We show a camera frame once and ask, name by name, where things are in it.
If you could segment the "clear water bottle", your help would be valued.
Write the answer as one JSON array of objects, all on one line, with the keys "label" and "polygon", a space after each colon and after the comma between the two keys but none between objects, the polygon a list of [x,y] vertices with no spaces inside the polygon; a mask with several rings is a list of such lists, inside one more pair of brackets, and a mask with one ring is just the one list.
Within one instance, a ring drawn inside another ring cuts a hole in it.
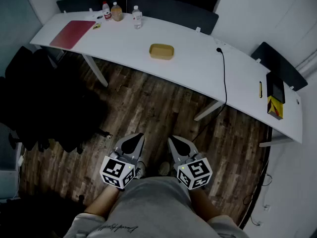
[{"label": "clear water bottle", "polygon": [[139,7],[135,5],[132,11],[133,24],[135,29],[140,29],[142,27],[142,12]]}]

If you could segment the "red-label water bottle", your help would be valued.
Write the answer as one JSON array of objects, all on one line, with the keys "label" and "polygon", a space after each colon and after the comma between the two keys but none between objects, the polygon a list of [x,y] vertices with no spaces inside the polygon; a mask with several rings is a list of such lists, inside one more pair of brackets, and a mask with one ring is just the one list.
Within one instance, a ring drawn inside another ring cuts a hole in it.
[{"label": "red-label water bottle", "polygon": [[111,20],[110,7],[106,1],[103,1],[102,11],[103,11],[103,15],[104,15],[105,20],[106,21]]}]

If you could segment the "yellow and black box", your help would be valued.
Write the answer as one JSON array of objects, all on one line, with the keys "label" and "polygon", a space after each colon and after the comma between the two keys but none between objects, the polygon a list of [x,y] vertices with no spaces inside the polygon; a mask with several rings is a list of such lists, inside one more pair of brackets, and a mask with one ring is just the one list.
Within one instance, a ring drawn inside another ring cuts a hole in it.
[{"label": "yellow and black box", "polygon": [[267,98],[267,113],[278,120],[283,119],[283,103],[273,96]]}]

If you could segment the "person's left forearm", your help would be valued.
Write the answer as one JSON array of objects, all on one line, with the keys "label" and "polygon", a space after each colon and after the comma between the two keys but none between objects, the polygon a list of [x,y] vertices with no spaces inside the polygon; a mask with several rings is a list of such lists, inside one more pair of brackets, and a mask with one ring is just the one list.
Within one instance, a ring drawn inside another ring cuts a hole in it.
[{"label": "person's left forearm", "polygon": [[84,213],[108,218],[119,195],[118,188],[108,185],[101,194],[85,209]]}]

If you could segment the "red flat mat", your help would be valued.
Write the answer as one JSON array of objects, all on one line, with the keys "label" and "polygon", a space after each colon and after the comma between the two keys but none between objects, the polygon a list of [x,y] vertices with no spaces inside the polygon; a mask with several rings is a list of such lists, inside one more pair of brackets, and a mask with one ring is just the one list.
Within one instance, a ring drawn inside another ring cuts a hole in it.
[{"label": "red flat mat", "polygon": [[95,25],[95,21],[72,20],[50,42],[50,46],[72,49],[84,34]]}]

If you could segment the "amber drink bottle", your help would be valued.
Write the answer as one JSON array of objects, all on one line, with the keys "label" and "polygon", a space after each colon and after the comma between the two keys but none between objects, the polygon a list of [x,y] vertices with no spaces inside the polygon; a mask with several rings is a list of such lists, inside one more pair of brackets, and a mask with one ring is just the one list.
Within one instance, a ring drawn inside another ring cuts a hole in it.
[{"label": "amber drink bottle", "polygon": [[117,22],[123,19],[122,8],[117,4],[117,2],[113,3],[113,6],[111,8],[111,16],[113,20]]}]

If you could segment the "person's shoe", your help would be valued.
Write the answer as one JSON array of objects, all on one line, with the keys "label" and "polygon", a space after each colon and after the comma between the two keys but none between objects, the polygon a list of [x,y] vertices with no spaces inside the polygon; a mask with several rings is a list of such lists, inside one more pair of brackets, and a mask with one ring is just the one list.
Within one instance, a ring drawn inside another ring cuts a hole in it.
[{"label": "person's shoe", "polygon": [[139,161],[136,166],[136,179],[142,179],[146,177],[146,166],[142,161]]},{"label": "person's shoe", "polygon": [[158,175],[159,176],[170,176],[170,163],[167,161],[164,161],[161,163],[159,169],[158,169]]}]

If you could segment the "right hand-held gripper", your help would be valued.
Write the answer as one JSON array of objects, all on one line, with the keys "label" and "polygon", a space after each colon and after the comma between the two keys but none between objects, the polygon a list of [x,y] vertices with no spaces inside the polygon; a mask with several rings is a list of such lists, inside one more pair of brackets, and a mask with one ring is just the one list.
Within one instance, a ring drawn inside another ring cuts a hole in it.
[{"label": "right hand-held gripper", "polygon": [[197,152],[193,142],[180,136],[168,138],[169,150],[176,162],[176,178],[187,189],[205,186],[211,179],[212,169],[206,157]]}]

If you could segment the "dark grey desk partition panel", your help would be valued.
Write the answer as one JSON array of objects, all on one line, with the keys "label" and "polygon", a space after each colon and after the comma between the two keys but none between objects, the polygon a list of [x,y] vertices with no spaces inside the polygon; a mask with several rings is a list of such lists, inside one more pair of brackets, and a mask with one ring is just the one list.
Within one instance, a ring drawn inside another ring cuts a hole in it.
[{"label": "dark grey desk partition panel", "polygon": [[254,60],[260,59],[260,64],[272,71],[294,91],[308,85],[306,79],[296,68],[268,43],[262,42],[251,54]]},{"label": "dark grey desk partition panel", "polygon": [[61,13],[100,11],[102,9],[99,0],[58,0],[56,2]]},{"label": "dark grey desk partition panel", "polygon": [[210,35],[216,26],[219,16],[206,9],[176,0],[126,0],[127,12],[131,13],[134,6],[143,16],[156,18],[178,24]]}]

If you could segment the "person's left shoe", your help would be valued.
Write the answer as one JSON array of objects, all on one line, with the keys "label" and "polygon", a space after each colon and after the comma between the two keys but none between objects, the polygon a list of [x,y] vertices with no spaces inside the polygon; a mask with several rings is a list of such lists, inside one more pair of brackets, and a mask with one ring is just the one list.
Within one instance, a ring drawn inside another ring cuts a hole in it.
[{"label": "person's left shoe", "polygon": [[136,179],[142,179],[146,177],[146,166],[142,161],[139,161],[136,166]]}]

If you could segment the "black office chair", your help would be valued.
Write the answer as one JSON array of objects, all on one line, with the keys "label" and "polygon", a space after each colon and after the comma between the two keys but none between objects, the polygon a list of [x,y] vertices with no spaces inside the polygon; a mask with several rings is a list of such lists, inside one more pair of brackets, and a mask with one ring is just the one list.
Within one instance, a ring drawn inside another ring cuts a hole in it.
[{"label": "black office chair", "polygon": [[0,77],[0,123],[11,129],[12,148],[43,152],[50,141],[64,151],[82,153],[93,135],[111,138],[101,129],[105,104],[69,74],[70,64],[54,68],[43,50],[21,47]]}]

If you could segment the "person's right shoe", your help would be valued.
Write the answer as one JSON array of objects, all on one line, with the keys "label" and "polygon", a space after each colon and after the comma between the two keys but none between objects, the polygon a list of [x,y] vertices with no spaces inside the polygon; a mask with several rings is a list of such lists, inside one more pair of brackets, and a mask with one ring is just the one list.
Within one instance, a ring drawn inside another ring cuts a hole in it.
[{"label": "person's right shoe", "polygon": [[158,175],[159,176],[170,176],[170,163],[167,161],[164,161],[161,163],[159,169],[158,169]]}]

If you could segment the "person's grey shirt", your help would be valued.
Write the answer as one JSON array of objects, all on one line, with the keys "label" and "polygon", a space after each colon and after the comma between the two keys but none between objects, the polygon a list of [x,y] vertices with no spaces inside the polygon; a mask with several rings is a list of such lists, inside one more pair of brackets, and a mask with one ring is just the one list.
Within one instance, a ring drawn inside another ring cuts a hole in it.
[{"label": "person's grey shirt", "polygon": [[64,238],[249,238],[227,215],[209,221],[192,208],[189,190],[173,177],[131,181],[105,220],[78,214]]}]

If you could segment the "white low cabinet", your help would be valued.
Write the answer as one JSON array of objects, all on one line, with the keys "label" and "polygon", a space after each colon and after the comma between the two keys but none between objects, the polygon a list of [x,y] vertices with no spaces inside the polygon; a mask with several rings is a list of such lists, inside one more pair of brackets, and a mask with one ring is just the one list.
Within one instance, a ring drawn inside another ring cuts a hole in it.
[{"label": "white low cabinet", "polygon": [[19,164],[21,143],[13,149],[9,143],[9,134],[16,137],[16,133],[6,125],[0,123],[0,201],[18,196]]}]

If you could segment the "yellow rectangular tray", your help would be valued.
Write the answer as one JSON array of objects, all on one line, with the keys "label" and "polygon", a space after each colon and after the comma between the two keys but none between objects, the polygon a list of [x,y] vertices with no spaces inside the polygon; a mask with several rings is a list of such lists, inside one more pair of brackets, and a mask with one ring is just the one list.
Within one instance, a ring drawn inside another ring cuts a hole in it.
[{"label": "yellow rectangular tray", "polygon": [[174,47],[166,44],[151,44],[149,54],[153,59],[171,60],[174,56]]}]

